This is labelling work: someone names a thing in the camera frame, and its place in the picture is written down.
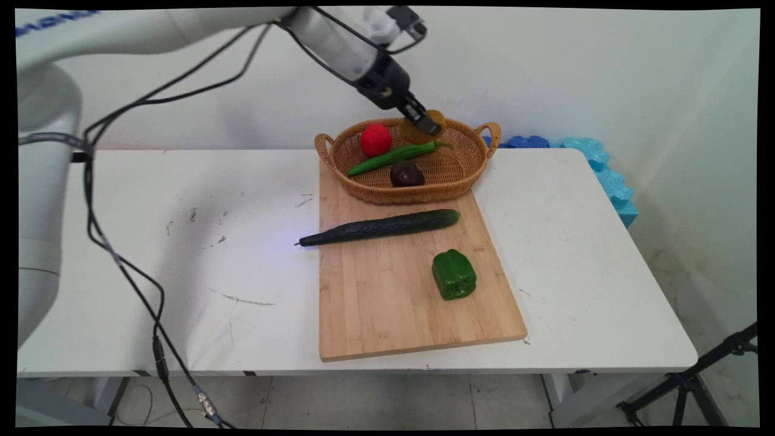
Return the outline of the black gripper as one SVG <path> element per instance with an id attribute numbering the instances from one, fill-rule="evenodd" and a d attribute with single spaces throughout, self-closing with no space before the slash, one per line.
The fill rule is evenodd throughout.
<path id="1" fill-rule="evenodd" d="M 377 56 L 355 82 L 356 90 L 382 110 L 398 110 L 422 134 L 442 134 L 442 113 L 427 110 L 409 91 L 409 74 L 390 56 Z"/>

